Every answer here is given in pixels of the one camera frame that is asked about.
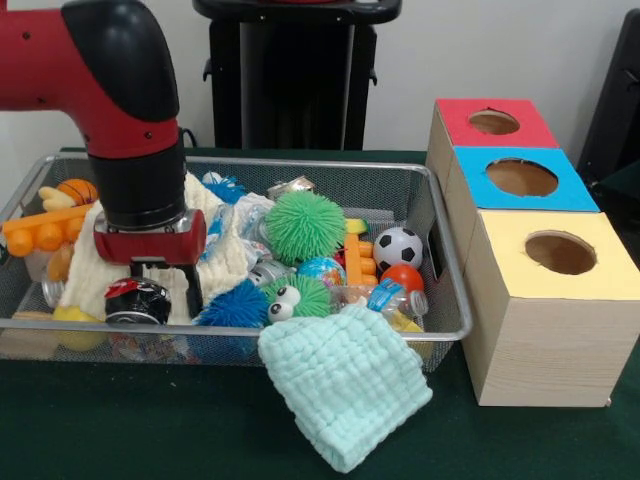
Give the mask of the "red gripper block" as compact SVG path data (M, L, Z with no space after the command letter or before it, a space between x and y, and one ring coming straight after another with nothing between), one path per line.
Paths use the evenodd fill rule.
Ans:
M189 315L196 318L202 311L202 290L195 266L207 236L201 210L189 209L173 224L143 231L117 230L107 223L101 212L95 219L93 236L99 256L111 264L130 265L132 277L144 276L143 264L182 265L181 271L188 282Z

